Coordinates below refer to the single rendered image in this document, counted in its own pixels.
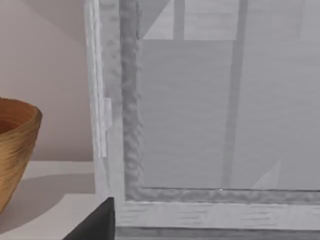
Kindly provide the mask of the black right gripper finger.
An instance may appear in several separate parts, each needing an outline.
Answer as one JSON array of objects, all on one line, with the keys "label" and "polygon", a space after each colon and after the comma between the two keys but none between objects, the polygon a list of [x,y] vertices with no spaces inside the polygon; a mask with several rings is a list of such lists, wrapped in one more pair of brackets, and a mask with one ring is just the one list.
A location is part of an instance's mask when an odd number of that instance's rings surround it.
[{"label": "black right gripper finger", "polygon": [[115,240],[116,217],[113,197],[108,197],[62,240]]}]

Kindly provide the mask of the brown wooden bowl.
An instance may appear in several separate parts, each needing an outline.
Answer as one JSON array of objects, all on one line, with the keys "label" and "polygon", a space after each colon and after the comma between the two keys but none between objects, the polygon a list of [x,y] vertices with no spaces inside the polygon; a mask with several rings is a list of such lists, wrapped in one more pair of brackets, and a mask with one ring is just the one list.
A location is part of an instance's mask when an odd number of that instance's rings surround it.
[{"label": "brown wooden bowl", "polygon": [[0,97],[0,214],[33,154],[43,113],[27,102]]}]

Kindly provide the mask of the pale grey cabinet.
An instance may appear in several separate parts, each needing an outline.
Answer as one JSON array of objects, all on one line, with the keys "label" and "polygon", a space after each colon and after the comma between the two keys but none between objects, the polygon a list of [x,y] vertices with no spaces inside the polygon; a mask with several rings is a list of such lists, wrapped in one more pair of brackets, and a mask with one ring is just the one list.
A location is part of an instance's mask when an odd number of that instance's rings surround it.
[{"label": "pale grey cabinet", "polygon": [[320,240],[320,0],[85,0],[115,240]]}]

